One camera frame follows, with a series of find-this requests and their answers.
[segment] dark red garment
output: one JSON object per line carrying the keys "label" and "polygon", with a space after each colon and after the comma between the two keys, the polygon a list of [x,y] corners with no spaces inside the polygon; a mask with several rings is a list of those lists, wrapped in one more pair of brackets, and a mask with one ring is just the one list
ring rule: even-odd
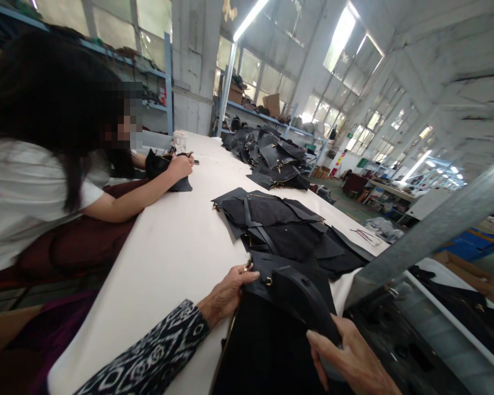
{"label": "dark red garment", "polygon": [[98,291],[87,291],[44,305],[9,343],[6,349],[27,348],[40,352],[44,365],[29,388],[29,394],[48,394],[47,377],[53,364],[71,343],[88,316]]}
{"label": "dark red garment", "polygon": [[[132,181],[104,188],[115,198],[147,183]],[[77,273],[110,268],[132,230],[137,216],[110,223],[87,216],[62,224],[40,236],[19,256],[16,265],[0,271],[0,283],[18,287],[61,281]]]}

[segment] patterned sleeve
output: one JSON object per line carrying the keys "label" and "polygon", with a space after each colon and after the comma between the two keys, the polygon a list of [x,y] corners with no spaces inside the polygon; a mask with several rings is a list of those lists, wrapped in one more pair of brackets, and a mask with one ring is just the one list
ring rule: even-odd
{"label": "patterned sleeve", "polygon": [[75,395],[162,394],[209,332],[200,310],[185,300],[144,338],[97,372]]}

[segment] metal post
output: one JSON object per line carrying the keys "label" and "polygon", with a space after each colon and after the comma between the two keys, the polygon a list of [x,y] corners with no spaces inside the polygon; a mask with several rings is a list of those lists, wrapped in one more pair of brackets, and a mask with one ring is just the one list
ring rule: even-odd
{"label": "metal post", "polygon": [[229,100],[229,89],[231,88],[232,71],[234,70],[234,59],[236,58],[236,47],[238,44],[233,42],[231,45],[231,55],[229,56],[229,67],[227,74],[225,75],[225,86],[223,87],[223,94],[221,95],[220,103],[220,119],[218,121],[217,131],[221,132],[221,126],[225,119],[225,110],[227,108],[227,101]]}
{"label": "metal post", "polygon": [[172,44],[170,35],[165,32],[165,65],[166,65],[166,121],[169,136],[174,134],[174,101],[172,97]]}
{"label": "metal post", "polygon": [[447,240],[494,213],[494,165],[453,194],[398,242],[372,260],[355,276],[346,306],[355,304]]}

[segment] leather handbag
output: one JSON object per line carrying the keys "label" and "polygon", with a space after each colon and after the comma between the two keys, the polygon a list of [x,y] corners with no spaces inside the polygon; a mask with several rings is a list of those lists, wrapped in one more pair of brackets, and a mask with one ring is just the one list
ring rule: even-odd
{"label": "leather handbag", "polygon": [[[145,170],[147,172],[148,179],[152,180],[158,175],[166,171],[172,161],[172,155],[156,155],[152,149],[148,151],[147,159],[145,161]],[[171,192],[189,192],[192,190],[192,186],[188,182],[188,176],[180,179],[175,183],[169,191]]]}

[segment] workbench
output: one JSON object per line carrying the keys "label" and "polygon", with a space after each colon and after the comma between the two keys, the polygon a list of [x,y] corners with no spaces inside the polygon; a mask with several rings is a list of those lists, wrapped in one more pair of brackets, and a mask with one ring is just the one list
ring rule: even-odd
{"label": "workbench", "polygon": [[[211,200],[237,187],[262,187],[246,177],[249,166],[221,147],[219,138],[186,134],[187,150],[200,161],[189,176],[193,191],[166,193],[139,215],[88,317],[49,373],[52,395],[74,393],[184,299],[198,303],[232,266],[247,263],[243,243]],[[388,248],[385,242],[373,247],[352,232],[365,228],[310,190],[270,193],[300,201],[373,256]],[[213,329],[166,394],[210,392],[228,326],[224,320]]]}

